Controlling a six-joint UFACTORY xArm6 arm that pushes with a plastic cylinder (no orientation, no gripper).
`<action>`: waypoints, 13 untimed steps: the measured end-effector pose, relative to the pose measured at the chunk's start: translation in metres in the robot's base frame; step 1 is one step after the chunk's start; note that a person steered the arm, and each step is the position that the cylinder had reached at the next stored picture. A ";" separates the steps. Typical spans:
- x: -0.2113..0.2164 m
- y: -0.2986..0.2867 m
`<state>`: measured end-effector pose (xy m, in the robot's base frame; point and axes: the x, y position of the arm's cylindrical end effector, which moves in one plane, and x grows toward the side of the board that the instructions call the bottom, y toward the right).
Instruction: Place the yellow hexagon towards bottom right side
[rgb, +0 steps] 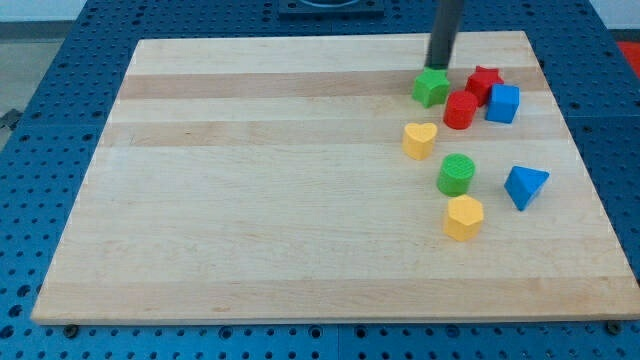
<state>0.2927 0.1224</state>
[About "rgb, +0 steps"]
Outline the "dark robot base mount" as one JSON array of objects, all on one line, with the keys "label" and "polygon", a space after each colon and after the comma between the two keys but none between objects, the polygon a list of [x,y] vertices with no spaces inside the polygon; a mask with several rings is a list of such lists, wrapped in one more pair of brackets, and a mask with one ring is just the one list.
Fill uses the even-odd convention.
[{"label": "dark robot base mount", "polygon": [[383,0],[279,0],[280,19],[302,17],[336,17],[346,15],[381,16],[385,12]]}]

